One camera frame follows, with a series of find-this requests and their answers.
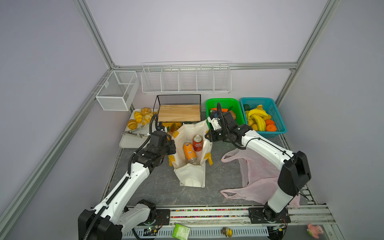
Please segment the orange soda can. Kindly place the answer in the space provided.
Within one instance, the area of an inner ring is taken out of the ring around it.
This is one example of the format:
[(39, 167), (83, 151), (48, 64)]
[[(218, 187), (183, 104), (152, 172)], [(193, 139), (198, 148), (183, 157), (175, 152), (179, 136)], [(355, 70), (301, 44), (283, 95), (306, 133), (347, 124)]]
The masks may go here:
[(197, 154), (193, 148), (193, 144), (192, 143), (185, 143), (183, 145), (183, 151), (184, 151), (184, 154), (186, 157), (186, 162), (188, 164), (196, 165), (198, 157), (197, 157)]

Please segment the white canvas tote bag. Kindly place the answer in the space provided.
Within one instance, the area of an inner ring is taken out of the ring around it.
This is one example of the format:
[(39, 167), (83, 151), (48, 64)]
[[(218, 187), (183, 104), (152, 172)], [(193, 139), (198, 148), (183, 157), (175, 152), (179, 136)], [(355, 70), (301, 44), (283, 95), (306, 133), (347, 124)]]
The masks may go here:
[(169, 156), (169, 163), (184, 187), (206, 186), (206, 162), (212, 162), (213, 143), (205, 138), (209, 126), (206, 121), (184, 124), (173, 132), (176, 153)]

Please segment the red cola can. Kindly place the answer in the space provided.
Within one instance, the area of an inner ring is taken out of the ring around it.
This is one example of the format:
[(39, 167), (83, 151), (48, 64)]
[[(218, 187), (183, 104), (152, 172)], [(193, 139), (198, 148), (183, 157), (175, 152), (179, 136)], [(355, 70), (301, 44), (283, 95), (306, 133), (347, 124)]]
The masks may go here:
[(203, 150), (204, 140), (201, 135), (195, 135), (193, 138), (193, 148), (195, 152), (201, 152)]

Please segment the orange fruit front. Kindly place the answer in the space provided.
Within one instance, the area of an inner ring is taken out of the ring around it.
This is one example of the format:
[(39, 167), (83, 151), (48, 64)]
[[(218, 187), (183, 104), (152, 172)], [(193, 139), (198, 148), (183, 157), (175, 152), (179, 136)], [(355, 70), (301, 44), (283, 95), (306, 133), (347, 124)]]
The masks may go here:
[(274, 124), (269, 124), (266, 126), (266, 131), (267, 132), (276, 132), (278, 129), (276, 127), (276, 125)]

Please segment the pink plastic grocery bag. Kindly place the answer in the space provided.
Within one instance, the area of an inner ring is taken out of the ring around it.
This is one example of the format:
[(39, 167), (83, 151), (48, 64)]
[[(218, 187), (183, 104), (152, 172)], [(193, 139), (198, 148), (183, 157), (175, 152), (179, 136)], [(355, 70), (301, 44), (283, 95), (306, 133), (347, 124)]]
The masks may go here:
[(229, 200), (242, 199), (262, 205), (266, 204), (278, 188), (280, 171), (251, 149), (235, 149), (221, 158), (223, 163), (235, 160), (240, 164), (242, 187), (221, 190), (221, 194)]

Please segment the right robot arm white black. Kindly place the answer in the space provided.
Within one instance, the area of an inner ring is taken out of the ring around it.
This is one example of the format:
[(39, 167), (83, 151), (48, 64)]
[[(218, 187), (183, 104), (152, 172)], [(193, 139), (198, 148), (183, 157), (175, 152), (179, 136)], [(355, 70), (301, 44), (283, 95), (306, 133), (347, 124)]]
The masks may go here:
[(251, 200), (264, 204), (256, 217), (275, 223), (287, 213), (287, 206), (312, 178), (306, 154), (292, 152), (264, 138), (252, 127), (238, 125), (230, 112), (217, 112), (207, 117), (213, 129), (205, 138), (211, 143), (229, 141), (236, 147), (226, 153), (222, 162), (238, 160), (241, 165), (243, 188)]

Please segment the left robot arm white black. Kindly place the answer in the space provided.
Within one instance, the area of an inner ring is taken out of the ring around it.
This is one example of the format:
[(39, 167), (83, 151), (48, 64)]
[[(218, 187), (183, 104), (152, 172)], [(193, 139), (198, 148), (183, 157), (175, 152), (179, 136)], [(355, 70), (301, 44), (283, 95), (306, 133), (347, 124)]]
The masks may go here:
[(149, 136), (131, 155), (127, 172), (113, 190), (92, 210), (84, 210), (78, 218), (80, 240), (121, 240), (141, 223), (153, 223), (156, 205), (139, 201), (132, 209), (125, 207), (141, 183), (164, 158), (176, 153), (176, 145), (158, 124), (154, 114), (149, 123)]

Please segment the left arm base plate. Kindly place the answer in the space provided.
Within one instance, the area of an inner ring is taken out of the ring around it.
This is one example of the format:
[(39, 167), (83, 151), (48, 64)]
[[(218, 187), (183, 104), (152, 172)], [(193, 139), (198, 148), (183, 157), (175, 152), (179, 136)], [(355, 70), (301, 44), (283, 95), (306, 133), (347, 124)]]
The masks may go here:
[(145, 226), (168, 226), (171, 220), (170, 209), (156, 209), (149, 218), (142, 223)]

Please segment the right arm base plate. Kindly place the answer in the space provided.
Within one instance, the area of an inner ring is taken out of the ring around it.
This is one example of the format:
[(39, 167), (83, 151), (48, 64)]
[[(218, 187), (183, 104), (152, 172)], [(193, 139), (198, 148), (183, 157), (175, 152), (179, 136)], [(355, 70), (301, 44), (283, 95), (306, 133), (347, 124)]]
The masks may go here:
[(291, 218), (287, 208), (280, 213), (262, 207), (249, 208), (249, 218), (252, 224), (288, 224)]

